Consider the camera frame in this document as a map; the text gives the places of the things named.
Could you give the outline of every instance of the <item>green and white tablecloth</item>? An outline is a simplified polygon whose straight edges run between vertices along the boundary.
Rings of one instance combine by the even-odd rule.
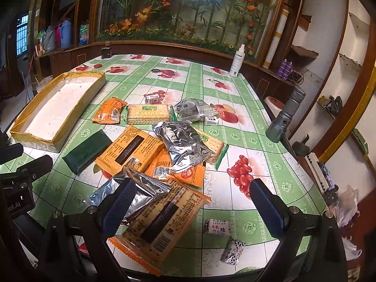
[[[97,64],[102,64],[102,67],[94,69]],[[99,129],[103,129],[111,140],[124,131],[127,126],[124,115],[119,125],[100,125],[90,120],[100,104],[110,97],[118,97],[129,104],[140,104],[144,102],[144,95],[160,90],[165,91],[163,104],[174,105],[185,97],[191,97],[207,104],[228,105],[226,110],[231,113],[224,117],[225,120],[220,119],[219,126],[204,126],[202,122],[194,124],[230,146],[218,171],[207,165],[203,192],[211,197],[212,203],[200,210],[166,258],[162,266],[164,274],[233,274],[245,268],[264,267],[272,256],[278,240],[270,236],[252,201],[240,193],[234,179],[226,172],[239,155],[249,158],[253,176],[261,178],[270,191],[278,194],[287,205],[296,205],[310,214],[324,211],[325,202],[303,168],[281,143],[272,143],[265,136],[270,118],[242,75],[231,78],[227,71],[217,68],[149,55],[114,55],[104,60],[99,56],[85,65],[89,67],[87,71],[106,71],[107,82],[77,121],[61,153],[25,147],[20,158],[0,169],[2,173],[15,171],[18,166],[44,154],[53,158],[53,170],[33,184],[36,206],[30,215],[41,225],[46,226],[55,209],[66,214],[81,213],[86,208],[83,200],[106,181],[102,173],[93,173],[94,163],[76,176],[62,160],[65,154]],[[136,127],[153,134],[149,125]],[[209,218],[230,221],[232,236],[245,242],[246,248],[238,265],[220,262],[228,238],[203,234],[203,224]],[[300,251],[304,251],[307,244],[308,238],[304,238]],[[123,267],[144,271],[111,244],[110,248]]]

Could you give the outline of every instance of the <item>screw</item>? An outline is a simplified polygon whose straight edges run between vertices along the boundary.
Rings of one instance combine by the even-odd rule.
[[[89,208],[86,209],[86,211],[90,214],[93,214],[95,212],[97,212],[97,206],[90,206]]]
[[[53,212],[52,217],[53,218],[58,218],[60,215],[61,215],[60,211],[55,211],[55,212]]]
[[[325,211],[325,215],[327,218],[333,218],[334,217],[334,214],[330,211]]]
[[[298,207],[296,207],[296,206],[290,206],[290,207],[288,207],[288,209],[292,212],[292,213],[294,213],[294,214],[296,214],[296,213],[299,213],[299,208]]]

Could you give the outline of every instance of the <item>white plastic bag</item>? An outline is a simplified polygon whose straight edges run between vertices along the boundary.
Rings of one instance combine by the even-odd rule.
[[[333,211],[338,228],[346,226],[358,211],[359,191],[347,185],[347,190],[338,198],[338,204]]]
[[[356,245],[351,243],[347,238],[342,238],[342,241],[345,248],[346,261],[357,259],[362,254],[362,250],[357,250]]]

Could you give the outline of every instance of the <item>blue thermos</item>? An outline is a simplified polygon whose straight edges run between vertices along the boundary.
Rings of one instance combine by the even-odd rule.
[[[64,20],[60,28],[61,48],[68,48],[72,45],[72,22]]]

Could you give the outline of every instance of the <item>green snack package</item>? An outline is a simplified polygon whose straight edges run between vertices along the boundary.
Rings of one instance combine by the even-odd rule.
[[[111,144],[112,141],[110,138],[106,136],[102,130],[99,130],[72,149],[65,157],[63,157],[63,160],[70,170],[78,175]]]

